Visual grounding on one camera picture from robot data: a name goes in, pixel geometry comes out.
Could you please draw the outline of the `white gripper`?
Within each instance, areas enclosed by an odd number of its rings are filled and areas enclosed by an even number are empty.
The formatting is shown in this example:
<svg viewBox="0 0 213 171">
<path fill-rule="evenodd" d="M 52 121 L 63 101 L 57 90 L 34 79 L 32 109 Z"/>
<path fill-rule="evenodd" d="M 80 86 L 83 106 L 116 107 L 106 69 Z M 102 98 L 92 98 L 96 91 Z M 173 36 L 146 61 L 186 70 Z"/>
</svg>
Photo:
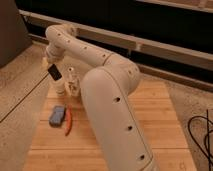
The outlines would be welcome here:
<svg viewBox="0 0 213 171">
<path fill-rule="evenodd" d="M 56 46 L 48 46 L 46 48 L 46 57 L 42 58 L 42 67 L 47 70 L 50 67 L 50 63 L 56 63 L 64 58 L 64 50 Z M 73 67 L 67 69 L 68 72 L 68 87 L 72 97 L 80 96 L 80 79 Z"/>
</svg>

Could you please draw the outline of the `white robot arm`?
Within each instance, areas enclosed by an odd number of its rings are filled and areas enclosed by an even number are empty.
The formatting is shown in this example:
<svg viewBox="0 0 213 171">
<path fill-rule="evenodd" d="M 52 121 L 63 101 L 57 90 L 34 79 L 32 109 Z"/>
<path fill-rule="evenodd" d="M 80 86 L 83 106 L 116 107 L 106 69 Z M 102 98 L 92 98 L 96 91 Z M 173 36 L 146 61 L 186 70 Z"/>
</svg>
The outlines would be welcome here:
<svg viewBox="0 0 213 171">
<path fill-rule="evenodd" d="M 140 84 L 137 65 L 118 53 L 78 39 L 72 25 L 51 25 L 45 35 L 50 64 L 69 52 L 93 67 L 80 83 L 81 97 L 108 169 L 160 171 L 128 99 Z"/>
</svg>

